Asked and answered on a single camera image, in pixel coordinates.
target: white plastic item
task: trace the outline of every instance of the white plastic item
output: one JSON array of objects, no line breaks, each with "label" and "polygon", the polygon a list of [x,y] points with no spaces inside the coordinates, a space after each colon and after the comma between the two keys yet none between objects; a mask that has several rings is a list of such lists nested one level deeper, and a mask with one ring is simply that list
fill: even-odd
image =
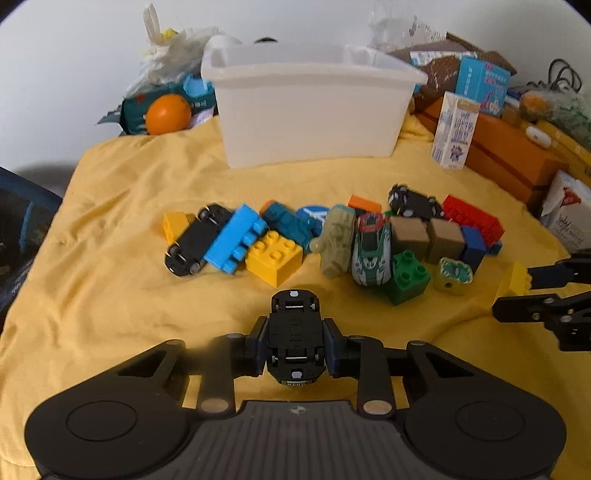
[{"label": "white plastic item", "polygon": [[215,48],[213,82],[228,164],[392,154],[427,74],[372,48],[261,43]]}]

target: white box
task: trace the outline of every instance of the white box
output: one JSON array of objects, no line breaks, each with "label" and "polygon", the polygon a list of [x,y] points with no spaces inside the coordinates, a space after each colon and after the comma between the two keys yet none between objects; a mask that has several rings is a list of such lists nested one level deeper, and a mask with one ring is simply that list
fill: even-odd
[{"label": "white box", "polygon": [[445,92],[431,157],[444,168],[463,168],[472,143],[480,104]]},{"label": "white box", "polygon": [[540,222],[569,252],[591,248],[591,189],[559,171],[544,200]]},{"label": "white box", "polygon": [[228,164],[386,157],[427,74],[366,47],[261,43],[208,51]]}]

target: dark blue lego brick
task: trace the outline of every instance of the dark blue lego brick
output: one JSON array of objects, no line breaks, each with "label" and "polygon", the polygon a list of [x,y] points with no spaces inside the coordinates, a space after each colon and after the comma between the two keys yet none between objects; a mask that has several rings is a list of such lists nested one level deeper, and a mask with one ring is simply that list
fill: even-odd
[{"label": "dark blue lego brick", "polygon": [[497,243],[492,244],[486,254],[497,256],[501,252],[501,248],[503,248],[503,240],[499,240]]},{"label": "dark blue lego brick", "polygon": [[462,226],[462,235],[464,236],[466,248],[464,249],[461,260],[465,264],[470,265],[472,272],[476,273],[488,249],[478,229],[464,225]]},{"label": "dark blue lego brick", "polygon": [[301,245],[306,253],[310,253],[310,240],[314,238],[312,234],[314,223],[311,219],[303,220],[296,217],[278,202],[270,204],[261,216],[271,230],[293,240]]}]

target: blue box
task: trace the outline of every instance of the blue box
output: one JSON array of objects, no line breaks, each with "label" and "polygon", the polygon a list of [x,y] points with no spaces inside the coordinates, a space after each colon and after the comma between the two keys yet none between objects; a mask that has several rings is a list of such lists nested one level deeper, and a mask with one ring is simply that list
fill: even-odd
[{"label": "blue box", "polygon": [[466,265],[470,265],[472,273],[476,274],[476,270],[480,267],[480,263],[488,249],[477,228],[463,225],[462,235],[464,236],[466,248],[464,249],[461,260]]},{"label": "blue box", "polygon": [[480,111],[501,116],[511,74],[487,61],[462,58],[456,93],[480,103]]}]

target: blue lego brick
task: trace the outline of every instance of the blue lego brick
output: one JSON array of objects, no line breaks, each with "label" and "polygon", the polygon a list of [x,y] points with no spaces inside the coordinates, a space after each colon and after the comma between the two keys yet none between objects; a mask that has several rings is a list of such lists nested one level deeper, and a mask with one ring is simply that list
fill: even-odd
[{"label": "blue lego brick", "polygon": [[464,249],[461,260],[466,265],[470,265],[472,273],[476,273],[488,249],[478,229],[463,225],[462,235],[464,236],[466,248]]},{"label": "blue lego brick", "polygon": [[490,248],[486,251],[486,254],[497,256],[501,252],[501,248],[503,248],[503,242],[502,240],[499,240],[497,243],[490,246]]},{"label": "blue lego brick", "polygon": [[310,240],[314,238],[314,223],[311,220],[296,217],[278,202],[271,203],[261,216],[271,230],[293,240],[301,245],[306,253],[310,253]]},{"label": "blue lego brick", "polygon": [[244,260],[246,249],[267,229],[265,221],[248,205],[242,205],[213,241],[203,258],[214,267],[232,274]]}]

